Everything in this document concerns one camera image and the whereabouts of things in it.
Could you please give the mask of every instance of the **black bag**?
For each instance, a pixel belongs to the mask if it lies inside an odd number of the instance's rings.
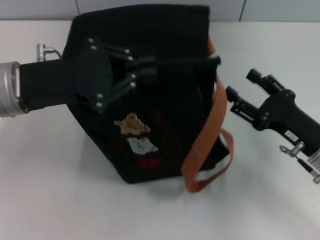
[[[133,5],[73,20],[64,59],[78,54],[82,42],[95,36],[129,48],[137,57],[179,62],[159,70],[157,83],[138,84],[134,96],[113,102],[107,114],[96,115],[81,104],[68,106],[127,183],[181,176],[212,107],[220,60],[213,59],[210,69],[194,64],[194,59],[207,60],[208,28],[209,8],[195,5]],[[201,169],[214,168],[228,154],[218,137]]]

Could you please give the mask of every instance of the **robotic arm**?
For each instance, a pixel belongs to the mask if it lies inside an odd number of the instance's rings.
[[[272,75],[262,77],[260,72],[251,69],[246,78],[258,84],[270,96],[260,108],[257,108],[228,86],[227,98],[234,103],[231,112],[251,123],[258,131],[271,129],[286,138],[294,148],[280,146],[280,150],[297,158],[297,161],[313,176],[313,181],[319,184],[320,125],[296,106],[296,94],[282,86]],[[309,157],[306,162],[297,157],[300,151]]]

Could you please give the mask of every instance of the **white surface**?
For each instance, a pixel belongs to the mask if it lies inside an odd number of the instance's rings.
[[[71,20],[75,0],[0,0],[0,20]]]
[[[210,6],[211,21],[238,21],[243,0],[77,0],[80,13],[135,4],[186,4]]]
[[[247,0],[242,21],[320,22],[319,0]]]
[[[69,27],[0,22],[0,62],[34,61],[38,42],[62,50]],[[318,23],[212,23],[222,82],[258,106],[267,95],[245,76],[253,67],[272,73],[320,121],[319,30]],[[280,152],[290,144],[232,113],[224,126],[234,136],[234,164],[188,194],[180,177],[124,183],[66,106],[1,119],[0,239],[318,239],[320,186]]]

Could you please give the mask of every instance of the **cable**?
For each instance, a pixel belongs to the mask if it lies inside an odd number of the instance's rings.
[[[58,50],[55,49],[53,50],[53,52],[56,53],[60,59],[62,59],[62,56]]]

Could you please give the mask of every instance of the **orange strap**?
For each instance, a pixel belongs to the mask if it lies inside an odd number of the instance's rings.
[[[207,118],[200,134],[194,141],[190,152],[186,156],[181,168],[181,173],[184,177],[186,189],[190,193],[200,192],[204,187],[209,185],[213,180],[222,175],[230,166],[234,159],[234,140],[230,133],[222,128],[226,112],[227,112],[227,95],[225,88],[220,82],[219,77],[216,77],[216,90],[212,94],[213,106],[209,117]],[[201,166],[204,164],[208,154],[210,153],[219,134],[225,139],[227,148],[230,152],[229,163],[213,176],[205,180],[195,180]]]

